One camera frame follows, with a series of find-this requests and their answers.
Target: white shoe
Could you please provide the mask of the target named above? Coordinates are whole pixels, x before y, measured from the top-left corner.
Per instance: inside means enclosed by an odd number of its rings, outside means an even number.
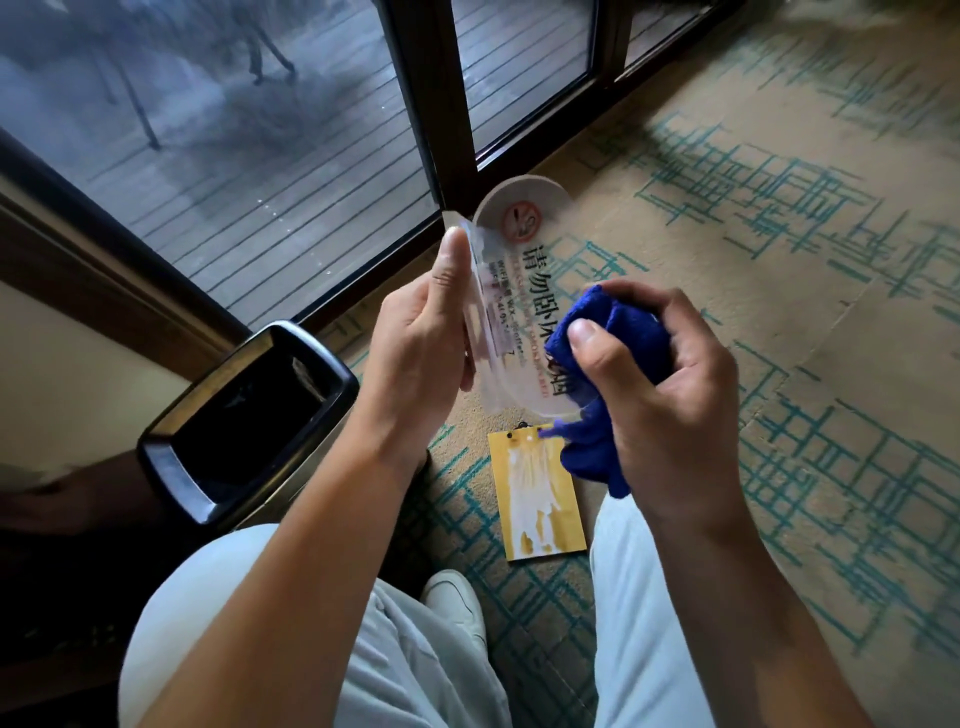
[[[487,654],[487,625],[480,611],[480,600],[459,571],[437,571],[427,579],[420,601],[438,617],[452,621],[467,632],[477,649]]]

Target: left hand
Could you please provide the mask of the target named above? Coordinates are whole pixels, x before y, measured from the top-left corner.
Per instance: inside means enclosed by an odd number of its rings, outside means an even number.
[[[473,385],[464,328],[470,286],[467,234],[444,235],[433,269],[388,295],[380,306],[363,386],[348,427],[391,464],[413,474],[444,423],[458,388]]]

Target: glass window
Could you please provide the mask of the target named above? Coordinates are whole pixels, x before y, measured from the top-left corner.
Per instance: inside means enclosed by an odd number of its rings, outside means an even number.
[[[437,209],[371,0],[3,3],[0,124],[254,328]]]
[[[480,151],[588,70],[593,0],[453,0]]]
[[[703,7],[692,2],[653,2],[637,0],[634,22],[627,46],[627,65],[645,56],[682,26]]]

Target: forearm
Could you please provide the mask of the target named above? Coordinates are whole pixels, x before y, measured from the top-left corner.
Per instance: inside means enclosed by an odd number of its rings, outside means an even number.
[[[729,533],[652,528],[718,726],[871,725],[745,506]]]
[[[141,725],[331,723],[414,467],[348,425]]]

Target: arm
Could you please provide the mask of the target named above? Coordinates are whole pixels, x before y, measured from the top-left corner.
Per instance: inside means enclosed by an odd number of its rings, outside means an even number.
[[[611,412],[623,473],[717,725],[869,728],[740,490],[732,355],[682,292],[627,280],[604,289],[653,310],[671,335],[675,371],[654,387],[593,322],[568,334]]]
[[[140,725],[329,725],[417,463],[468,389],[466,236],[384,301],[344,431]]]

